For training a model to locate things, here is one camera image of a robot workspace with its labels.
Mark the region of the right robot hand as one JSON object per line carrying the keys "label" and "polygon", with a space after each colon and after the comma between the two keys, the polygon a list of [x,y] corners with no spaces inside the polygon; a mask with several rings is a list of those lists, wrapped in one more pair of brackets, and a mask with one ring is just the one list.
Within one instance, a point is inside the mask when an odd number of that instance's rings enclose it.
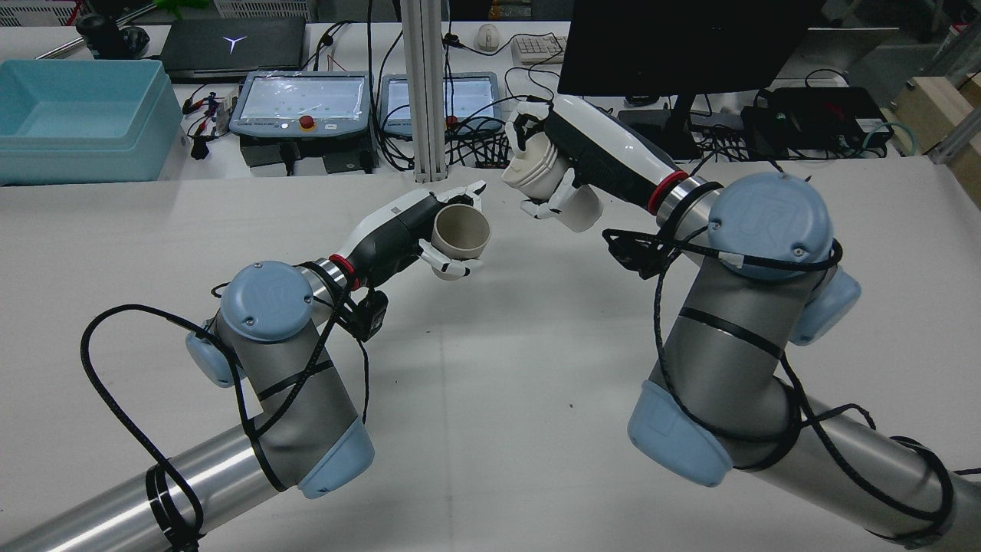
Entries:
{"label": "right robot hand", "polygon": [[504,129],[513,151],[505,182],[524,193],[522,207],[535,218],[563,215],[584,186],[658,215],[670,193],[693,179],[658,146],[579,97],[520,101]]}

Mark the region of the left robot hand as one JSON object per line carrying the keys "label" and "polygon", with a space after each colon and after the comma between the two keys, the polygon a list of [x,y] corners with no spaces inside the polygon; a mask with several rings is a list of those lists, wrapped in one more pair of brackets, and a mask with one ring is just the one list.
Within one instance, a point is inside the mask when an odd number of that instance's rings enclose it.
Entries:
{"label": "left robot hand", "polygon": [[432,235],[439,214],[451,206],[461,205],[483,214],[480,194],[486,188],[487,182],[477,179],[446,192],[414,189],[404,193],[363,218],[328,261],[354,289],[378,287],[417,259],[427,262],[444,280],[466,278],[481,261],[445,254]]}

